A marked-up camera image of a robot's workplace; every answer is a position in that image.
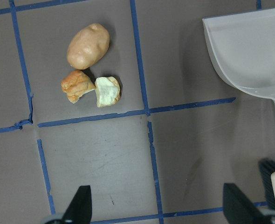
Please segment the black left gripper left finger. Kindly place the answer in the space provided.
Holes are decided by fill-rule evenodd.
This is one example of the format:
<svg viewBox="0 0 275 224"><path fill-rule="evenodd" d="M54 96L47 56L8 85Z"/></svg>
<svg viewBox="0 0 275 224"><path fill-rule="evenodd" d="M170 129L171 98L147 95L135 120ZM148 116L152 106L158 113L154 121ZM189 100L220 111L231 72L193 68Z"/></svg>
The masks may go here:
<svg viewBox="0 0 275 224"><path fill-rule="evenodd" d="M53 214L42 220L43 224L90 224L92 195L90 185L80 186L64 213Z"/></svg>

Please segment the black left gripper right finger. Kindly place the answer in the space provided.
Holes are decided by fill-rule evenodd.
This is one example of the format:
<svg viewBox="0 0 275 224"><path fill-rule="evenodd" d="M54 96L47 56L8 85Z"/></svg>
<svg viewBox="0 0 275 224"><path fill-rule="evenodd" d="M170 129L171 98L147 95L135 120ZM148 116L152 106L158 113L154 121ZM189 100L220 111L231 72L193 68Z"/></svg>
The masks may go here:
<svg viewBox="0 0 275 224"><path fill-rule="evenodd" d="M234 183L223 184L222 207L230 224L275 224L275 210L257 208Z"/></svg>

